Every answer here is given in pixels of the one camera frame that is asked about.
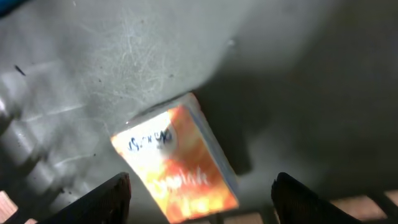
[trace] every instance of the scratched surface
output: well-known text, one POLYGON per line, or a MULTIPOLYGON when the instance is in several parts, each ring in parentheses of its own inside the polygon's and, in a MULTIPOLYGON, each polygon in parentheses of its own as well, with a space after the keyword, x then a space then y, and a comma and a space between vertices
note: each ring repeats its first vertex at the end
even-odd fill
POLYGON ((165 222, 109 135, 190 90, 234 169, 247 154, 241 210, 270 205, 282 171, 327 197, 396 187, 379 180, 396 174, 396 9, 363 0, 29 1, 0 20, 0 110, 17 114, 0 139, 10 164, 1 187, 26 219, 41 220, 126 171, 131 221, 165 222), (363 171, 369 163, 376 170, 363 171))

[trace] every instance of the black speck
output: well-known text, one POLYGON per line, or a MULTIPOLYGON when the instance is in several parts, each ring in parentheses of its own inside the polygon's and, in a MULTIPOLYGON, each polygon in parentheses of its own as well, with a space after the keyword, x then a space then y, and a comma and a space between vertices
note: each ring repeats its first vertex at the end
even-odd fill
POLYGON ((14 68, 23 76, 26 76, 26 74, 18 67, 18 65, 14 65, 14 68))

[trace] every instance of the orange and white package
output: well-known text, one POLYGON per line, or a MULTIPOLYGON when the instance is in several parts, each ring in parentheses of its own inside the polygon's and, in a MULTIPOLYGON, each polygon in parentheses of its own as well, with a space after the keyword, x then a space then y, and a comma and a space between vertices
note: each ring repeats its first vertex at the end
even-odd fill
POLYGON ((239 206, 236 177, 189 93, 112 138, 170 223, 239 206))

